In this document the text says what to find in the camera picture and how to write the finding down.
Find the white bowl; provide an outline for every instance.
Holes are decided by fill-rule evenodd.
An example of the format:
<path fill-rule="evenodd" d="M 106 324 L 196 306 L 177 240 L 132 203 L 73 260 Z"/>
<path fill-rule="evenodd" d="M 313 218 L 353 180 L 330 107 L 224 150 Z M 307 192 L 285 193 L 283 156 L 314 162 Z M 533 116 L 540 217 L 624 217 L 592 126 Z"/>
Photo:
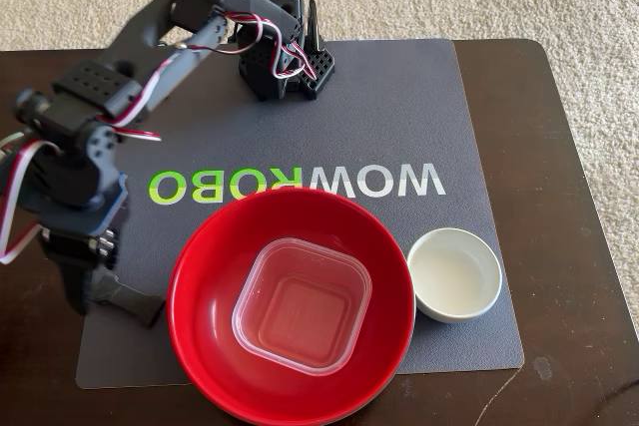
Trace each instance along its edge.
<path fill-rule="evenodd" d="M 501 291 L 501 267 L 481 238 L 457 228 L 428 232 L 410 249 L 408 269 L 419 310 L 454 323 L 488 311 Z"/>

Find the red bowl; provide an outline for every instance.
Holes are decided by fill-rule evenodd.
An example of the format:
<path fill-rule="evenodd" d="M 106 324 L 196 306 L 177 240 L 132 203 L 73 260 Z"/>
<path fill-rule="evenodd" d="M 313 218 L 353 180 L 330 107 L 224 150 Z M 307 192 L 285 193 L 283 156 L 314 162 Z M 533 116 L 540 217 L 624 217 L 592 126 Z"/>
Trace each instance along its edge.
<path fill-rule="evenodd" d="M 296 237 L 357 258 L 372 295 L 348 363 L 309 376 L 238 343 L 232 313 L 260 250 Z M 363 407 L 390 381 L 412 334 L 415 305 L 404 256 L 369 212 L 321 190 L 284 188 L 231 202 L 185 245 L 171 278 L 173 347 L 193 383 L 222 409 L 252 423 L 325 424 Z"/>

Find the desk mat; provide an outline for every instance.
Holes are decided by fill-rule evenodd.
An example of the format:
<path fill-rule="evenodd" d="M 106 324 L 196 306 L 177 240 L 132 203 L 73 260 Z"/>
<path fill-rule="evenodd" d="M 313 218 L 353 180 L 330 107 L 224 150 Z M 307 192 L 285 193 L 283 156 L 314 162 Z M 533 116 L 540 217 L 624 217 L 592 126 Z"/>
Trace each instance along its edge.
<path fill-rule="evenodd" d="M 453 226 L 480 236 L 502 263 L 452 42 L 327 47 L 336 72 L 312 102 L 295 95 L 258 102 L 238 74 L 238 60 L 211 55 L 144 125 L 163 141 L 131 140 L 119 148 L 117 165 L 129 175 L 132 208 L 116 271 L 124 283 L 166 295 L 175 259 L 207 216 L 260 183 L 296 175 L 304 186 L 335 188 L 372 212 L 404 253 L 425 232 Z M 218 172 L 202 178 L 220 182 L 204 193 L 217 203 L 194 200 L 194 174 L 204 170 Z M 162 172 L 166 178 L 150 190 Z M 182 197 L 175 178 L 185 179 Z M 418 311 L 398 373 L 522 364 L 504 271 L 499 298 L 478 319 L 442 324 Z M 86 317 L 76 381 L 82 388 L 189 382 L 164 314 L 146 329 L 104 306 Z"/>

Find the robotic arm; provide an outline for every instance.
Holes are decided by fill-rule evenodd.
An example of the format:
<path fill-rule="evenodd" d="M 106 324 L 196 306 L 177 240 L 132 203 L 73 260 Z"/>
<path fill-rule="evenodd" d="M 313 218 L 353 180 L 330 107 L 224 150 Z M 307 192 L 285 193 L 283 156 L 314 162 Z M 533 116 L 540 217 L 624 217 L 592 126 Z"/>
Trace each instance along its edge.
<path fill-rule="evenodd" d="M 259 99 L 281 99 L 290 91 L 316 98 L 334 71 L 334 58 L 323 47 L 315 1 L 307 32 L 304 7 L 304 0 L 153 0 L 96 60 L 56 80 L 52 98 L 21 92 L 14 114 L 26 129 L 0 144 L 0 260 L 10 261 L 38 235 L 77 312 L 86 314 L 93 299 L 152 324 L 162 298 L 123 285 L 109 271 L 92 284 L 97 267 L 115 266 L 128 215 L 126 176 L 114 164 L 115 148 L 123 137 L 153 137 L 130 127 L 221 51 L 228 20 L 236 22 L 230 42 L 238 49 L 222 53 L 240 56 L 240 74 Z M 176 26 L 192 37 L 159 45 Z M 16 206 L 38 221 L 7 247 Z"/>

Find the carpet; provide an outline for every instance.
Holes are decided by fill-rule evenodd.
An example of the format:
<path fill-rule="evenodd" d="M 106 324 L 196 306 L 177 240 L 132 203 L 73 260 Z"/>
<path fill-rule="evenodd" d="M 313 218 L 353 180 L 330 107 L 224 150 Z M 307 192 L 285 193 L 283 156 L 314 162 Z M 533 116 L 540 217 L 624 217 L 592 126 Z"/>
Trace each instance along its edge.
<path fill-rule="evenodd" d="M 150 0 L 0 0 L 0 49 L 106 46 Z M 639 325 L 639 0 L 318 0 L 327 39 L 538 41 Z"/>

